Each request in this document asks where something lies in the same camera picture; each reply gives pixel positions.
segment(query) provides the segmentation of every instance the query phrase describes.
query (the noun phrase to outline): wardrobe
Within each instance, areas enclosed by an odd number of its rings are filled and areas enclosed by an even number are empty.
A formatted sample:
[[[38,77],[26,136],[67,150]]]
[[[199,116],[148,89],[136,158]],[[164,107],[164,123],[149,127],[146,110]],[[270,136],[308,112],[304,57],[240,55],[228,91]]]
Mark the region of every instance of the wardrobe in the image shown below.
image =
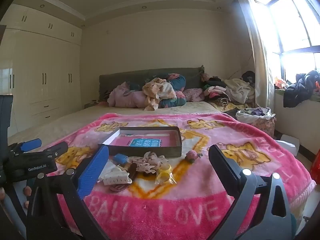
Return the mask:
[[[0,22],[0,94],[12,94],[8,136],[81,109],[82,30],[12,4]]]

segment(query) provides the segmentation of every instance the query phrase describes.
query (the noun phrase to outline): red object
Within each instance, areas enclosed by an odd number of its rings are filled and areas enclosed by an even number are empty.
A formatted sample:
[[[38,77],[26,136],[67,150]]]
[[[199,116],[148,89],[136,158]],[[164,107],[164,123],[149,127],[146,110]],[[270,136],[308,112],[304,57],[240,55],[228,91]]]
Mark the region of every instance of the red object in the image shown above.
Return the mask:
[[[320,150],[311,166],[310,175],[317,184],[320,184]]]

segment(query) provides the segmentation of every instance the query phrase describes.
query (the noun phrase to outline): window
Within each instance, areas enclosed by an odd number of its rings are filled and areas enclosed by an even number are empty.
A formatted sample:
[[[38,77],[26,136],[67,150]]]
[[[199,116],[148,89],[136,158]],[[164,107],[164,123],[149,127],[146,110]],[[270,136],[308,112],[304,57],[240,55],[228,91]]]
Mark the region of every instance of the window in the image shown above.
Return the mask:
[[[254,0],[252,11],[274,77],[320,71],[320,18],[306,0]]]

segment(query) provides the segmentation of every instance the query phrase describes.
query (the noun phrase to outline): gray headboard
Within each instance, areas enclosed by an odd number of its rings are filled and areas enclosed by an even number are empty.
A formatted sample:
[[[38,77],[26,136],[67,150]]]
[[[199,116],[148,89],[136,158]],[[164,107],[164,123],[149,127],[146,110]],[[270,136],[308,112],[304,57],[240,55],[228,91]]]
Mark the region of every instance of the gray headboard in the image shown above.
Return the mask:
[[[106,91],[112,91],[125,81],[139,84],[140,87],[142,87],[146,82],[152,80],[153,78],[165,78],[165,76],[169,73],[178,73],[183,75],[186,78],[185,89],[201,88],[201,75],[204,73],[204,67],[147,69],[101,75],[99,77],[99,100],[103,100]]]

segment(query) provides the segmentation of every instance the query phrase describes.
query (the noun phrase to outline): box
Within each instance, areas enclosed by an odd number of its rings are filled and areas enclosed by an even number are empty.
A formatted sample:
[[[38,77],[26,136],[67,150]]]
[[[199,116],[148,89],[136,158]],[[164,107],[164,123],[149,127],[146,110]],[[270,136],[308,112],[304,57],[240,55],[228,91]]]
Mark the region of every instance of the box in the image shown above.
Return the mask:
[[[182,141],[177,126],[119,127],[103,142],[109,148],[109,155],[118,153],[143,157],[154,152],[166,158],[181,157]]]

